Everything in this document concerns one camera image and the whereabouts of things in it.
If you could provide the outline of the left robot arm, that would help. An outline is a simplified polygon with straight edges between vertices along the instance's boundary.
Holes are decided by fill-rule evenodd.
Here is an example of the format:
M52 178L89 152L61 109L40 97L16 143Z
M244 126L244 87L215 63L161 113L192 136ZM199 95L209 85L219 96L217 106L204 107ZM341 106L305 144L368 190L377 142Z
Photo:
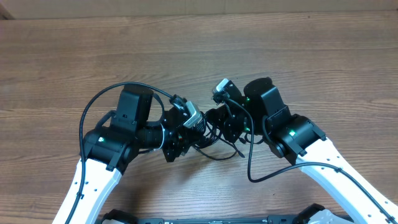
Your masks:
M196 104L139 82L122 82L117 108L85 133L79 123L80 160L54 223L94 223L128 165L140 154L161 150L167 162L204 138L204 115Z

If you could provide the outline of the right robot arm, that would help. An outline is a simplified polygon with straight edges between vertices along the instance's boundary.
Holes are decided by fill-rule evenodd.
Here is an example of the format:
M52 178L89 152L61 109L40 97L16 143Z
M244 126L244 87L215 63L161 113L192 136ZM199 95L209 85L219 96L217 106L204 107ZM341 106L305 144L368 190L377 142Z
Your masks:
M208 120L235 142L242 133L261 136L271 152L290 166L258 179L258 183L292 169L317 182L349 215L353 223L397 223L397 205L388 200L339 153L331 139L313 121L292 114L271 78L258 78L243 91L227 78L214 87L219 108Z

